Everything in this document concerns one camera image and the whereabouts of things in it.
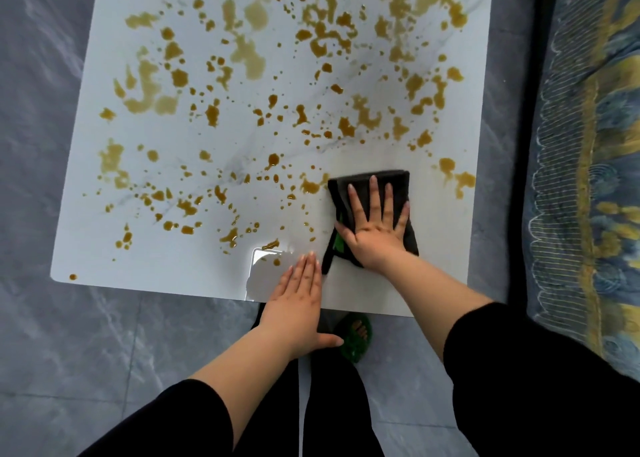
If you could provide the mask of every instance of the cleaning cloth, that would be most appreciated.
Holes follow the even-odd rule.
[[[369,179],[372,175],[378,178],[378,191],[380,193],[380,205],[384,207],[385,199],[385,186],[391,184],[394,188],[394,227],[396,226],[400,213],[404,204],[409,201],[409,172],[403,170],[393,171],[380,171],[369,172],[366,174],[350,175],[345,177],[338,177],[329,179],[328,188],[331,193],[331,199],[335,205],[335,217],[348,229],[355,232],[355,220],[353,218],[353,211],[351,210],[351,203],[349,202],[349,192],[347,190],[348,185],[352,184],[360,202],[362,208],[369,218]],[[407,221],[406,229],[404,230],[404,248],[418,255],[418,245],[415,242],[415,234],[413,227],[411,226],[411,220]],[[349,260],[357,267],[362,267],[359,261],[353,256],[353,253],[349,249],[347,243],[344,242],[342,237],[335,229],[329,240],[329,247],[327,248],[324,259],[322,262],[322,273],[326,275],[329,273],[333,257],[338,256]]]

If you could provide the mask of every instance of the black sleeve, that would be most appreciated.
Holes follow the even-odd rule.
[[[81,456],[212,455],[233,452],[231,418],[218,393],[185,380],[126,418]]]
[[[637,448],[640,383],[505,305],[461,317],[444,366],[458,428],[481,456]]]

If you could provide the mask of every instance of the person's left hand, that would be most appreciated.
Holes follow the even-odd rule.
[[[271,294],[260,319],[260,329],[276,334],[286,345],[290,359],[316,349],[336,348],[343,340],[317,331],[322,300],[320,263],[312,251],[289,267]]]

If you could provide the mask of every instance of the green sandal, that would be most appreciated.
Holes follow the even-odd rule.
[[[363,339],[358,332],[353,328],[353,324],[356,321],[360,321],[367,330],[367,339]],[[348,313],[338,325],[336,325],[334,334],[344,339],[344,344],[340,346],[340,352],[342,356],[356,364],[362,359],[367,349],[371,345],[371,338],[373,331],[371,329],[371,322],[369,318],[364,314],[357,312]]]

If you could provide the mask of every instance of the hand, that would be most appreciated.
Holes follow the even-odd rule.
[[[259,328],[276,334],[289,352],[290,360],[316,349],[336,348],[344,341],[334,334],[319,334],[322,274],[312,251],[289,267],[271,294]]]
[[[384,213],[380,209],[380,192],[376,176],[371,176],[369,188],[371,190],[369,220],[364,214],[354,186],[350,184],[349,200],[356,222],[356,231],[352,232],[340,222],[336,222],[335,229],[364,268],[380,273],[389,255],[397,250],[405,251],[403,238],[406,222],[409,220],[409,201],[404,205],[394,229],[393,187],[391,184],[385,186]]]

